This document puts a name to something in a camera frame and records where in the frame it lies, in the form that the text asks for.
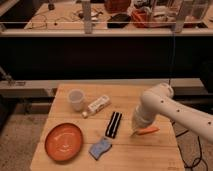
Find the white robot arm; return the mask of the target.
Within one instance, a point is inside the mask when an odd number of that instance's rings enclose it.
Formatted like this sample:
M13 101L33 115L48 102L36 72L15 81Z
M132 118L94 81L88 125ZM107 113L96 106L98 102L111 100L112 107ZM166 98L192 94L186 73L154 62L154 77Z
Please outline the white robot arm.
M174 90L167 83L143 91L132 116L132 130L150 126L161 114L213 143L213 116L173 100Z

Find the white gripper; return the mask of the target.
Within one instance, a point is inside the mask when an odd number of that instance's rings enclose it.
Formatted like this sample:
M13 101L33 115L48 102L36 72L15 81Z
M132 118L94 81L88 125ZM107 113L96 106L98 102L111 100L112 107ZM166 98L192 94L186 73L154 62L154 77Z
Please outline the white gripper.
M131 127L133 133L130 137L137 135L138 129L150 126L154 122L156 115L156 112L149 110L142 105L137 105L132 115Z

